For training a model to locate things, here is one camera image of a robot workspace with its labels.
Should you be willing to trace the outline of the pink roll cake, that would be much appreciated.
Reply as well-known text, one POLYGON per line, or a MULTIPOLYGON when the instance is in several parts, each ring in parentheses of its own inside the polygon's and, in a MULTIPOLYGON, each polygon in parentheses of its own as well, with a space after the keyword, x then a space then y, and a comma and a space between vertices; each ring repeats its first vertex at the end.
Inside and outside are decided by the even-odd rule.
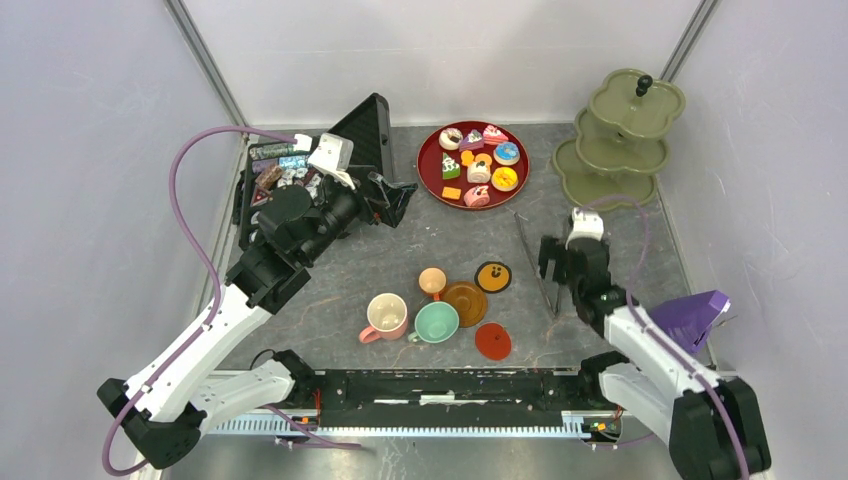
POLYGON ((463 202, 468 208, 482 208, 487 206, 490 201, 489 186, 486 184, 470 188, 463 196, 463 202))

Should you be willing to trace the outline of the white roll cake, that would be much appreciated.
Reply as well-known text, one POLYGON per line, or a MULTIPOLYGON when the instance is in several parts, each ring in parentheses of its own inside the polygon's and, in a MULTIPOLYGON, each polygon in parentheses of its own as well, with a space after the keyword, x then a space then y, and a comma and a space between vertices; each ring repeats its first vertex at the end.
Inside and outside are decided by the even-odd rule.
POLYGON ((485 161, 474 162, 466 169, 466 180, 470 184, 484 184, 490 179, 490 165, 485 161))

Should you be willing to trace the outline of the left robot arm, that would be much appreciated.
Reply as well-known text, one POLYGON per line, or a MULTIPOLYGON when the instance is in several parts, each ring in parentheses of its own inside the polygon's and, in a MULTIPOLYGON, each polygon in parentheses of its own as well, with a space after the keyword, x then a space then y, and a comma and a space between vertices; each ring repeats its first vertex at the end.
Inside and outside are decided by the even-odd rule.
POLYGON ((312 197, 303 186, 274 190, 259 209, 256 239, 242 252, 199 315, 165 351, 127 380, 109 378, 97 396, 113 417, 101 451, 104 469, 133 473, 110 462, 118 431, 164 469, 183 459, 211 430, 251 410, 306 405, 314 372, 285 351, 254 370, 214 385, 210 373, 250 333, 265 324, 309 281, 309 268, 356 221, 395 228, 416 183, 387 181, 376 171, 342 182, 327 175, 312 197))

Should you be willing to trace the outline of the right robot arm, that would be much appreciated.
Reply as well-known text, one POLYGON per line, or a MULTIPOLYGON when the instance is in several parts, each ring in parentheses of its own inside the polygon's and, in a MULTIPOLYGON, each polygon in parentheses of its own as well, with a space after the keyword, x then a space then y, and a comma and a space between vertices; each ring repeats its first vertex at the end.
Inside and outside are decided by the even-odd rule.
POLYGON ((581 363, 580 400, 623 407, 667 447, 683 479, 746 479, 771 451, 753 388, 725 379, 677 345, 609 271, 609 246, 545 235, 539 274, 568 289, 580 320, 612 351, 581 363))

